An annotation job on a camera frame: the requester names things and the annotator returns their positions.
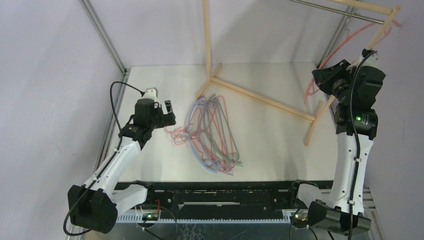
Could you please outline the blue plastic hanger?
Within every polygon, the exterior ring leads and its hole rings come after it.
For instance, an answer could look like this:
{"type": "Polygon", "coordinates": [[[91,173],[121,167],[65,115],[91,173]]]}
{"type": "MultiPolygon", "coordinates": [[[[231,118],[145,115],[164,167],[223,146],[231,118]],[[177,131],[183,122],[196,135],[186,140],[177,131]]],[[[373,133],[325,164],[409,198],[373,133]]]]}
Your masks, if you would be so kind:
{"type": "Polygon", "coordinates": [[[191,110],[188,113],[187,122],[186,122],[186,127],[187,127],[186,133],[187,133],[187,136],[188,136],[189,145],[190,145],[196,159],[200,162],[200,164],[205,169],[207,169],[211,173],[217,174],[218,171],[216,169],[210,168],[203,161],[203,158],[200,155],[200,151],[197,150],[196,145],[195,145],[195,140],[199,139],[199,131],[194,130],[194,128],[191,127],[191,121],[194,119],[194,114],[195,114],[196,109],[202,108],[204,105],[206,105],[206,97],[205,96],[201,96],[199,99],[195,100],[194,104],[191,107],[191,110]]]}

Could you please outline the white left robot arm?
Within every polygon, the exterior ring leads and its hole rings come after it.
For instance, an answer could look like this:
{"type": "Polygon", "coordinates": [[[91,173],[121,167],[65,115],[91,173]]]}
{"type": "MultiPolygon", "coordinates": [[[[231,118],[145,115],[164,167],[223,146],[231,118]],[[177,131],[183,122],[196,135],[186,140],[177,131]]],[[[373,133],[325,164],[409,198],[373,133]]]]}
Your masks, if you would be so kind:
{"type": "Polygon", "coordinates": [[[156,194],[141,181],[134,181],[117,193],[114,190],[129,164],[151,139],[153,131],[176,124],[172,102],[166,100],[164,104],[166,113],[157,101],[139,99],[134,106],[134,114],[119,131],[116,150],[84,184],[73,185],[68,190],[69,211],[63,223],[63,230],[68,236],[75,236],[68,231],[68,223],[83,228],[83,234],[89,231],[107,234],[118,217],[129,209],[137,205],[149,209],[155,205],[156,194]]]}

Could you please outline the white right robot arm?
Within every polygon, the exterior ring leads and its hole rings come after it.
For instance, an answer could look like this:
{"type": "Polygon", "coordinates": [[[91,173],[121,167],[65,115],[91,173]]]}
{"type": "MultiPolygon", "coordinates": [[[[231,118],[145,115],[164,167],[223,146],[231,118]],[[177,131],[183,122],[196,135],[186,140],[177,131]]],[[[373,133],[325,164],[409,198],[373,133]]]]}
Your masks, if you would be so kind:
{"type": "Polygon", "coordinates": [[[318,88],[338,101],[334,116],[337,138],[334,180],[328,195],[317,184],[300,179],[289,189],[289,203],[298,210],[307,209],[309,227],[348,239],[369,231],[372,224],[364,215],[363,187],[378,129],[373,105],[386,77],[378,62],[378,52],[364,48],[357,63],[342,60],[312,71],[318,88]]]}

